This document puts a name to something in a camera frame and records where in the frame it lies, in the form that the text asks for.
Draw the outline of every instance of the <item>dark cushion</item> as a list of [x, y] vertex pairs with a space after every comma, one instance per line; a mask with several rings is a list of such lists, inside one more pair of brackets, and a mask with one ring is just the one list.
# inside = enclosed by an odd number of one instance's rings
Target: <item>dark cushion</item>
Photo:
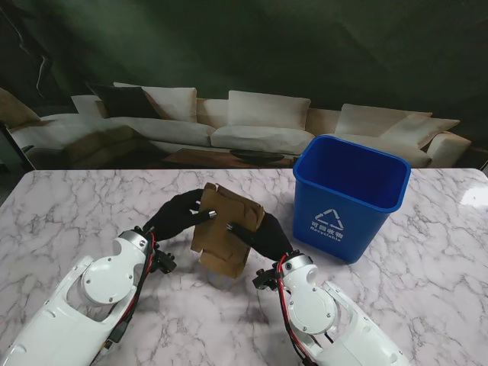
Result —
[[129, 88], [97, 84], [87, 84], [87, 86], [101, 99], [109, 117], [161, 119], [149, 103], [146, 93], [139, 86]]

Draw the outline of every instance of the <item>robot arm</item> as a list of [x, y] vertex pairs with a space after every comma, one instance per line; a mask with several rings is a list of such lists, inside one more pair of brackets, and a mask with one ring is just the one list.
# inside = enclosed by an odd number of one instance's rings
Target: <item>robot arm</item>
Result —
[[[119, 255], [97, 261], [86, 256], [71, 269], [21, 330], [4, 355], [2, 366], [86, 366], [94, 360], [128, 311], [137, 291], [133, 269], [146, 261], [151, 246], [132, 230], [122, 233], [115, 242], [121, 247]], [[78, 281], [93, 304], [115, 304], [106, 319], [97, 322], [68, 304], [68, 291]]]
[[[214, 211], [191, 212], [198, 210], [201, 192], [174, 196], [142, 229], [123, 232], [114, 240], [120, 254], [96, 261], [86, 256], [76, 263], [24, 325], [0, 366], [87, 366], [104, 355], [125, 333], [147, 275], [157, 269], [169, 273], [176, 267], [174, 257], [159, 251], [156, 241], [169, 239], [215, 216]], [[143, 265], [137, 284], [136, 265]], [[90, 319], [69, 305], [68, 291], [77, 283], [90, 305], [112, 306], [104, 320]]]
[[[301, 349], [323, 366], [407, 366], [408, 359], [397, 345], [367, 316], [354, 301], [330, 282], [315, 283], [318, 268], [310, 257], [298, 251], [285, 257], [278, 268], [280, 286], [291, 296], [285, 314]], [[340, 310], [347, 312], [349, 324], [329, 347], [322, 347], [317, 335], [327, 334], [339, 324]]]
[[[293, 251], [280, 223], [267, 213], [252, 233], [236, 223], [227, 229], [261, 255], [277, 261], [273, 269], [259, 270], [256, 288], [278, 290], [285, 329], [297, 354], [307, 365], [407, 366], [408, 359], [397, 345], [343, 291], [330, 282], [317, 286], [318, 268], [312, 259]], [[285, 291], [290, 297], [285, 299]], [[349, 321], [342, 335], [333, 340], [328, 332], [339, 326], [345, 311]], [[322, 347], [318, 336], [329, 343]]]

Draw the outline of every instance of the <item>cardboard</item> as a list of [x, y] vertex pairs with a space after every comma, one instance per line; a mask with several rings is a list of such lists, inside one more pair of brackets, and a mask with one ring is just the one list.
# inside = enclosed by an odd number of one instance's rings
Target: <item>cardboard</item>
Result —
[[213, 272], [238, 278], [246, 266], [250, 247], [226, 226], [238, 223], [256, 231], [265, 215], [264, 208], [221, 185], [207, 183], [201, 197], [202, 210], [215, 210], [217, 216], [195, 227], [191, 250], [201, 252], [200, 263]]

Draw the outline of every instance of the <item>finger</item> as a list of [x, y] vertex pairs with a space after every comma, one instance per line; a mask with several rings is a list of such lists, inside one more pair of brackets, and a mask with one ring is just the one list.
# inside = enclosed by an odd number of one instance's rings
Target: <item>finger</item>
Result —
[[246, 243], [248, 246], [254, 245], [255, 233], [253, 233], [251, 230], [248, 230], [245, 227], [240, 226], [238, 223], [228, 223], [227, 229], [232, 234], [234, 234], [239, 239], [241, 239], [244, 243]]
[[188, 228], [190, 226], [204, 223], [205, 221], [213, 219], [216, 215], [217, 214], [213, 210], [201, 211], [195, 215], [189, 215], [185, 218], [185, 226]]

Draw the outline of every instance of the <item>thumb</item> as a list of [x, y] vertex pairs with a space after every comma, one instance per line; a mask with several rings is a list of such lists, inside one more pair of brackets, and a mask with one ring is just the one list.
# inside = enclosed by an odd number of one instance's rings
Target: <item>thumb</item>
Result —
[[227, 224], [227, 229], [241, 239], [248, 246], [253, 246], [255, 243], [255, 233], [245, 227], [240, 226], [238, 223]]

